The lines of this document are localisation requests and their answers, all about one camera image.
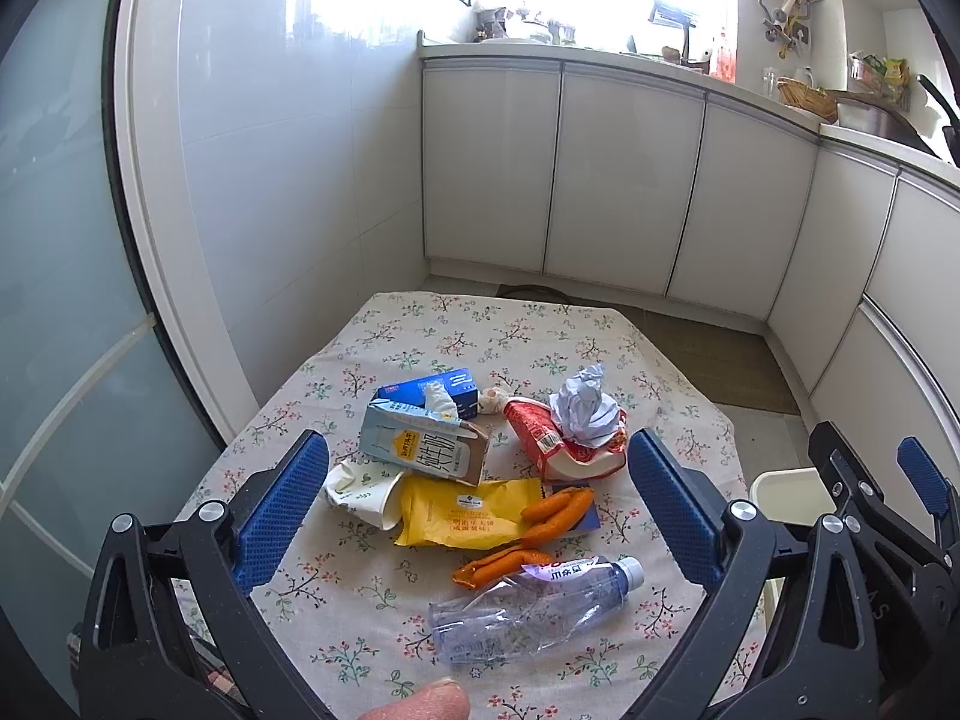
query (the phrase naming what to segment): floral tablecloth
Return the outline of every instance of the floral tablecloth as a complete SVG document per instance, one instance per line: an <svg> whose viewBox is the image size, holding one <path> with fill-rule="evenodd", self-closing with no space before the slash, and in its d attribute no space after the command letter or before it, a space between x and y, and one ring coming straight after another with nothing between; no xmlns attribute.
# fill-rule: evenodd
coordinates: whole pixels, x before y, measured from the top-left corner
<svg viewBox="0 0 960 720"><path fill-rule="evenodd" d="M498 385L545 400L590 362L605 364L606 389L627 410L630 433L653 428L682 464L707 472L726 498L746 496L733 425L618 312L381 293L277 391L206 474L181 516L209 498L229 499L248 474L272 467L305 428L326 437L333 463L356 457L363 411L378 386L468 367L480 388ZM534 474L502 416L477 422L491 434L488 479ZM601 528L560 542L560 556L631 555L642 562L645 584L630 594L623 613L534 659L450 672L435 658L424 615L431 601L459 591L450 573L475 555L394 546L395 533L378 531L322 497L274 579L251 597L307 683L343 720L448 673L469 693L474 720L617 718L683 635L703 591L683 579L626 471L593 487ZM181 583L179 590L191 625L206 634L188 587ZM762 640L757 613L719 696L743 685Z"/></svg>

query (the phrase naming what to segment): blue gripper pad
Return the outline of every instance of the blue gripper pad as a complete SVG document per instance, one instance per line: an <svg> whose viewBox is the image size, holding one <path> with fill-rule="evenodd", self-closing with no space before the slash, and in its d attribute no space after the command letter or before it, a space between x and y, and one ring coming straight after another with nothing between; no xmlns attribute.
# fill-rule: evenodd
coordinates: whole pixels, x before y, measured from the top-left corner
<svg viewBox="0 0 960 720"><path fill-rule="evenodd" d="M646 429L630 438L627 468L683 576L711 591L723 579L720 530L683 478L683 469Z"/></svg>
<svg viewBox="0 0 960 720"><path fill-rule="evenodd" d="M250 595L254 587L267 584L274 577L280 559L323 485L328 463L323 436L315 433L308 437L247 519L237 536L233 564L233 579L244 595Z"/></svg>
<svg viewBox="0 0 960 720"><path fill-rule="evenodd" d="M947 513L947 482L915 437L902 440L901 445L896 447L896 464L904 470L906 478L910 480L914 490L917 490L920 501L923 501L930 514L942 517Z"/></svg>

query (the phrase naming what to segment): baseboard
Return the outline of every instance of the baseboard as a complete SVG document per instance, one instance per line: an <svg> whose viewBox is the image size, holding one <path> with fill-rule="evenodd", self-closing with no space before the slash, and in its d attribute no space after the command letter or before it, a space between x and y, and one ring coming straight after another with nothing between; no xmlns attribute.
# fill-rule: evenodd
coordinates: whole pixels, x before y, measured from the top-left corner
<svg viewBox="0 0 960 720"><path fill-rule="evenodd" d="M694 303L681 303L678 300L661 298L659 295L647 295L647 293L637 293L618 287L593 284L589 281L575 281L559 276L530 274L527 271L514 271L510 268L500 268L495 265L479 265L458 260L431 259L429 262L431 274L446 276L447 278L482 281L487 284L536 284L540 287L552 287L555 290L560 290L573 296L573 298L602 300L604 303L622 303L623 305L654 311L658 314L667 314L669 317L691 319L693 322L704 322L718 327L727 327L731 330L754 333L758 336L765 336L768 329L762 319L744 317L742 314L733 314Z"/></svg>
<svg viewBox="0 0 960 720"><path fill-rule="evenodd" d="M817 410L810 403L810 398L806 394L806 387L803 386L803 380L800 379L800 375L794 367L793 361L790 360L790 356L786 353L784 345L769 326L763 331L763 338L767 341L767 346L773 353L776 365L786 379L786 386L789 386L790 394L793 395L793 399L797 401L797 405L800 407L800 418L803 420L806 432L809 433L820 421L820 418L817 415Z"/></svg>

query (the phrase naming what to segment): kitchen cabinet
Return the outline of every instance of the kitchen cabinet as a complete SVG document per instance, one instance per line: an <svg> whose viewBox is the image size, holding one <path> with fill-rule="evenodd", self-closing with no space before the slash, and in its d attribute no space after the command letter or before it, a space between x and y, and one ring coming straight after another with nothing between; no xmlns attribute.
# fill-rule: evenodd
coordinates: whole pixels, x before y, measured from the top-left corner
<svg viewBox="0 0 960 720"><path fill-rule="evenodd" d="M559 100L558 62L424 63L428 257L541 270Z"/></svg>
<svg viewBox="0 0 960 720"><path fill-rule="evenodd" d="M869 301L854 313L811 402L874 474L887 505L932 536L932 519L896 464L896 447L918 437L944 476L960 485L956 429L896 328Z"/></svg>
<svg viewBox="0 0 960 720"><path fill-rule="evenodd" d="M667 296L766 319L800 228L816 151L812 133L711 98Z"/></svg>
<svg viewBox="0 0 960 720"><path fill-rule="evenodd" d="M810 392L840 343L893 199L896 167L822 146L810 197L769 324Z"/></svg>
<svg viewBox="0 0 960 720"><path fill-rule="evenodd" d="M625 71L566 68L548 274L664 293L703 114L702 90Z"/></svg>
<svg viewBox="0 0 960 720"><path fill-rule="evenodd" d="M867 293L960 410L960 196L905 173Z"/></svg>

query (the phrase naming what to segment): sliding glass door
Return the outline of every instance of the sliding glass door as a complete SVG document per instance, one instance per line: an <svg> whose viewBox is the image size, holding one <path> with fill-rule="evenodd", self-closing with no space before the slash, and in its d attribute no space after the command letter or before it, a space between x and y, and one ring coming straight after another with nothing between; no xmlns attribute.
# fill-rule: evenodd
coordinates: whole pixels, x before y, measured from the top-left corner
<svg viewBox="0 0 960 720"><path fill-rule="evenodd" d="M66 638L109 522L174 517L223 447L128 234L118 2L40 0L0 62L0 605L74 709Z"/></svg>

